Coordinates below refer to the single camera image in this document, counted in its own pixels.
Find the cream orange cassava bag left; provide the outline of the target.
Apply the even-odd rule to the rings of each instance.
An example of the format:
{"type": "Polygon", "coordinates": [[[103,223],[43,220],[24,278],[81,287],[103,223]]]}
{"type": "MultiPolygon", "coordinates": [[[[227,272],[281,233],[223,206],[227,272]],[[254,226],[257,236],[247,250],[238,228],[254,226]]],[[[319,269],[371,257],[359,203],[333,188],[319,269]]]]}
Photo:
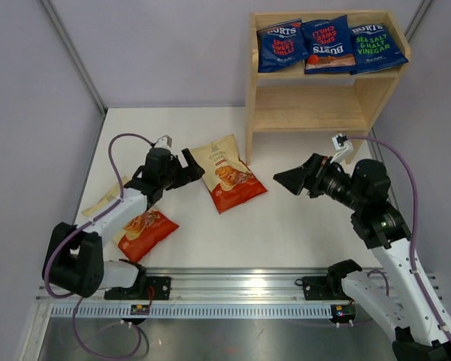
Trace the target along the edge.
{"type": "Polygon", "coordinates": [[[178,224],[152,207],[118,228],[107,239],[107,243],[117,246],[128,260],[139,262],[159,242],[178,229],[178,224]]]}

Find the wooden two-tier shelf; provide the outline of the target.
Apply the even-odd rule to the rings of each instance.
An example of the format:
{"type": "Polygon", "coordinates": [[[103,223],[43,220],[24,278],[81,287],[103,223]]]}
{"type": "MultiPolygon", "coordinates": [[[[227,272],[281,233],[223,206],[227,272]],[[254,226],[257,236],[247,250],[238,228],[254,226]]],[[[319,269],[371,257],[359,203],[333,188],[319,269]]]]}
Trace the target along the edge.
{"type": "Polygon", "coordinates": [[[367,135],[408,66],[366,74],[305,74],[301,63],[282,71],[260,73],[258,30],[287,20],[348,16],[351,26],[382,23],[401,52],[412,52],[394,14],[386,10],[287,11],[250,14],[246,90],[246,161],[257,132],[338,131],[367,135]]]}

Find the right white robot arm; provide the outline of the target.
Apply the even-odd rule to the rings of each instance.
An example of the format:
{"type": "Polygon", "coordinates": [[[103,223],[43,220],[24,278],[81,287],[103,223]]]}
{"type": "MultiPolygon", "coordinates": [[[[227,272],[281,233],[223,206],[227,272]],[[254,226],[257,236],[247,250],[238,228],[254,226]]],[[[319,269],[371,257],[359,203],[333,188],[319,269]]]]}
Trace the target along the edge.
{"type": "Polygon", "coordinates": [[[401,213],[388,200],[386,167],[360,160],[352,174],[331,157],[313,154],[297,168],[273,179],[294,195],[329,196],[352,210],[357,236],[383,267],[398,299],[393,301],[351,259],[328,267],[326,289],[335,298],[358,302],[388,335],[398,360],[451,360],[451,318],[419,257],[401,213]]]}

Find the blue Burts chilli bag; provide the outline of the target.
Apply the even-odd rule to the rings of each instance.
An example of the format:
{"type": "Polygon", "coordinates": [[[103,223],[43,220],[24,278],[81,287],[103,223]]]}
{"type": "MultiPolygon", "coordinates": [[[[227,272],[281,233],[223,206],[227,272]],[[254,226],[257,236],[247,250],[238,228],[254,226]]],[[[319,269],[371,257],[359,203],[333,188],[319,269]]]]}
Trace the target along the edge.
{"type": "Polygon", "coordinates": [[[304,61],[305,74],[340,74],[355,69],[347,15],[302,23],[301,32],[309,53],[304,61]]]}
{"type": "Polygon", "coordinates": [[[257,32],[260,42],[259,73],[281,71],[308,59],[301,25],[301,19],[294,19],[257,32]]]}

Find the cream orange cassava chips bag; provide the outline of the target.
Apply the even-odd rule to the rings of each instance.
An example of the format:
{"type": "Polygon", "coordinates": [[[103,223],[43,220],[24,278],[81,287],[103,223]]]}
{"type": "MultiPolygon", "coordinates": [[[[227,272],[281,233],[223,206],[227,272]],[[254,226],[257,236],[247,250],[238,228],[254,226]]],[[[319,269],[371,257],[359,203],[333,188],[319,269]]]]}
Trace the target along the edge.
{"type": "Polygon", "coordinates": [[[262,182],[239,157],[233,135],[190,150],[204,169],[202,180],[219,213],[267,192],[262,182]]]}

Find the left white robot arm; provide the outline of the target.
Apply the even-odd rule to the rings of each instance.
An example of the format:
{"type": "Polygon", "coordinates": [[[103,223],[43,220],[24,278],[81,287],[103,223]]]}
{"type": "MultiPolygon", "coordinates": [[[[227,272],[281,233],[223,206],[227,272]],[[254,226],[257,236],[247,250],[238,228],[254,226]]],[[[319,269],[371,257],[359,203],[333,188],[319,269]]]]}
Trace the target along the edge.
{"type": "Polygon", "coordinates": [[[59,223],[52,231],[43,268],[44,286],[53,298],[54,286],[65,290],[64,297],[92,296],[100,289],[122,290],[130,299],[139,299],[147,291],[143,267],[128,260],[106,261],[105,241],[133,218],[151,209],[167,190],[199,180],[204,169],[188,149],[182,154],[187,166],[177,156],[161,147],[153,148],[132,179],[120,185],[120,194],[104,211],[95,213],[83,225],[59,223]]]}

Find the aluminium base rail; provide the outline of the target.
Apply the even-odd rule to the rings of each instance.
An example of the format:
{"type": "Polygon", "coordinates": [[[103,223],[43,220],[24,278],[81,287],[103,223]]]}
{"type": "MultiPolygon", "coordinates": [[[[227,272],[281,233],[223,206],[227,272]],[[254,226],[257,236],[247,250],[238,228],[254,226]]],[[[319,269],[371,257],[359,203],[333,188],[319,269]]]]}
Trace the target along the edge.
{"type": "Polygon", "coordinates": [[[149,268],[148,278],[166,280],[153,300],[53,299],[41,287],[33,304],[38,316],[114,319],[327,319],[338,300],[307,301],[299,281],[323,276],[323,268],[149,268]]]}

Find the blue Burts sea salt bag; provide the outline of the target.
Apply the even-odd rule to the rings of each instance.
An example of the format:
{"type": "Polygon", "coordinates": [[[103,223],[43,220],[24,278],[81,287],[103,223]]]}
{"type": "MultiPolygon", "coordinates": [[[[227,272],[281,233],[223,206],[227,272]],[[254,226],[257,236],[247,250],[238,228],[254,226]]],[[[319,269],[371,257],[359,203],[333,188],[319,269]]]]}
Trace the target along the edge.
{"type": "Polygon", "coordinates": [[[365,74],[409,62],[383,23],[350,28],[356,65],[350,74],[365,74]]]}

